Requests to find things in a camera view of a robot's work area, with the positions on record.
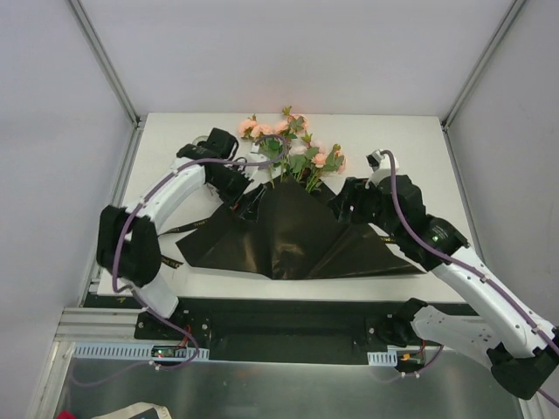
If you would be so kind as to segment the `black ribbon gold lettering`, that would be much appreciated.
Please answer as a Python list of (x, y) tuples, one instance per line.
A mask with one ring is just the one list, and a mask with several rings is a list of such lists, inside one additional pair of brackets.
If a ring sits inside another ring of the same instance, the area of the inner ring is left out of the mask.
[(217, 221), (210, 218), (173, 227), (157, 236), (166, 237), (187, 232), (190, 232), (190, 235), (183, 237), (176, 245), (188, 263), (196, 263), (222, 236)]

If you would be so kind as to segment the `black paper flower wrap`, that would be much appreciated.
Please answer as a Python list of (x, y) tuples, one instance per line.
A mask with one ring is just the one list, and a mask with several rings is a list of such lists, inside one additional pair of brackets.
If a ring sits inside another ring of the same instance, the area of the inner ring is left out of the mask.
[(327, 206), (333, 191), (309, 194), (293, 178), (245, 195), (250, 209), (222, 204), (177, 241), (192, 267), (260, 274), (274, 280), (418, 274), (367, 224), (340, 223)]

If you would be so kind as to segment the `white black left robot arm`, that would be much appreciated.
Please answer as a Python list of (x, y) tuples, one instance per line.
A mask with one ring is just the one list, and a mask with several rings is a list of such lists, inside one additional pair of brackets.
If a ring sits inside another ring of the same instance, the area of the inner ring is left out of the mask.
[(157, 314), (155, 330), (167, 340), (178, 338), (184, 318), (177, 313), (179, 299), (160, 273), (162, 253), (159, 233), (169, 216), (204, 186), (217, 191), (222, 203), (233, 207), (252, 181), (245, 168), (261, 168), (263, 155), (233, 159), (238, 141), (214, 128), (198, 143), (176, 152), (169, 170), (151, 188), (126, 206), (108, 205), (100, 214), (96, 259), (113, 276), (116, 292), (122, 280)]

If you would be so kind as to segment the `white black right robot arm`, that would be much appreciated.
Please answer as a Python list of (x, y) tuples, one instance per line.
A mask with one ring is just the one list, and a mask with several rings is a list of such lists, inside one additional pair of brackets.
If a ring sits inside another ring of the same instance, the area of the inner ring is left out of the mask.
[(409, 299), (377, 328), (403, 347), (418, 339), (449, 347), (490, 370), (511, 395), (531, 399), (558, 367), (558, 328), (528, 308), (484, 265), (465, 236), (427, 213), (407, 175), (378, 184), (349, 177), (329, 202), (340, 222), (374, 224), (400, 251), (449, 285), (482, 318), (474, 324)]

